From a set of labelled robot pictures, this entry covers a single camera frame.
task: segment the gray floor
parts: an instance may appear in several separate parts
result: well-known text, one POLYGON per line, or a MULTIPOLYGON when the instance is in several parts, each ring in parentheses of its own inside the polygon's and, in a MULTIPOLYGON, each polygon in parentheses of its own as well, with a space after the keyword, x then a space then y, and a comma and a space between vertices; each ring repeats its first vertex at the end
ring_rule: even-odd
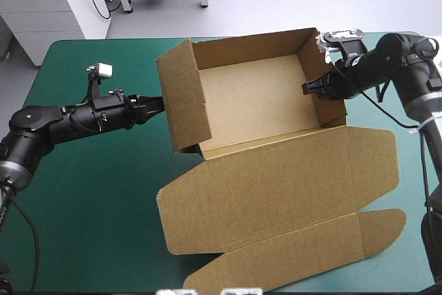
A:
MULTIPOLYGON (((322 30, 412 30, 442 35, 437 0, 133 0, 134 12, 114 12, 108 38, 236 36, 316 26, 322 30)), ((0 137, 38 72, 15 45, 0 62, 0 137)))

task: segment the robotic arm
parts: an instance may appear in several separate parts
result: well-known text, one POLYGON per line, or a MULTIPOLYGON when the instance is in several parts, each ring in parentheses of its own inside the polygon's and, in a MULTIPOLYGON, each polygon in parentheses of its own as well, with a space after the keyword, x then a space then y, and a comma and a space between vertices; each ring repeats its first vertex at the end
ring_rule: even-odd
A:
MULTIPOLYGON (((80 104, 27 106, 12 116, 10 132, 0 142, 0 230, 13 196, 29 185, 41 159, 54 145, 131 129, 134 124, 143 124, 164 111, 162 97, 126 96, 122 89, 101 96, 99 85, 102 79, 111 78, 112 66, 95 64, 87 72, 88 91, 80 104)), ((1 277, 8 272, 8 267, 0 261, 0 293, 12 293, 10 283, 1 277)))
POLYGON ((393 82, 407 116, 419 122, 419 126, 405 127, 417 127, 415 130, 425 138, 439 179, 439 185, 427 197, 427 214, 421 227, 436 282, 426 292, 432 292, 442 281, 442 79, 432 61, 439 44, 427 37, 390 33, 368 52, 362 38, 360 30, 318 36, 318 47, 333 68, 302 88, 304 94, 317 94, 319 98, 350 99, 361 93, 366 96, 365 90, 376 87, 381 102, 388 84, 393 82), (330 52, 340 52, 343 58, 333 64, 330 52))

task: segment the cardboard box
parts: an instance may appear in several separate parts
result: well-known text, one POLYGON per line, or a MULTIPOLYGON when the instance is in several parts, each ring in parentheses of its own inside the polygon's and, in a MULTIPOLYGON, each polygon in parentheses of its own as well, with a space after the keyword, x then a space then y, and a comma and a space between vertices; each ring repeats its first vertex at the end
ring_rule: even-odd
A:
POLYGON ((402 232, 401 210, 358 212, 398 183, 393 134, 345 126, 343 101, 302 94, 329 70, 317 34, 186 40, 157 60, 173 147, 205 159, 158 193, 167 247, 224 253, 185 288, 270 290, 402 232))

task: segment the white cable tie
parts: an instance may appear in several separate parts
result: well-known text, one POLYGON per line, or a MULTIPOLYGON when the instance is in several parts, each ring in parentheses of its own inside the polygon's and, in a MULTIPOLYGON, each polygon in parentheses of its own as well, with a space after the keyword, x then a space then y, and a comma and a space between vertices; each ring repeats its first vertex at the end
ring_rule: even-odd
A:
POLYGON ((417 126, 417 128, 410 129, 410 134, 417 134, 423 127, 425 127, 428 124, 428 122, 431 122, 431 121, 433 121, 435 119, 439 119, 441 117, 442 117, 442 113, 437 113, 436 115, 433 115, 432 117, 429 117, 428 119, 422 121, 417 126))

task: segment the table surface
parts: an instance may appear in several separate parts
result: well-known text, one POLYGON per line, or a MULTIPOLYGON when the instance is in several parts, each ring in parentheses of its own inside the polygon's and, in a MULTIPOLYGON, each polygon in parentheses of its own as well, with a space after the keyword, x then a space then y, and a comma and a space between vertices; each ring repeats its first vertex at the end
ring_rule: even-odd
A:
MULTIPOLYGON (((382 34, 366 34, 373 48, 382 34)), ((86 67, 112 64, 102 91, 161 94, 155 59, 182 39, 58 41, 52 45, 26 105, 75 104, 86 94, 86 67)), ((363 97, 346 102, 350 125, 396 134, 398 188, 365 210, 400 207, 407 214, 401 237, 374 258, 281 288, 292 292, 411 292, 432 284, 421 242, 425 212, 419 138, 397 127, 363 97)), ((384 107, 410 122, 391 87, 384 107)), ((149 292, 181 287, 185 277, 216 255, 167 252, 155 197, 179 175, 199 164, 196 154, 174 154, 164 113, 130 131, 116 131, 55 147, 18 199, 37 224, 41 242, 38 290, 149 292)), ((432 188, 436 184, 430 173, 432 188)), ((0 236, 0 257, 11 267, 16 290, 32 280, 33 243, 27 224, 13 209, 0 236)))

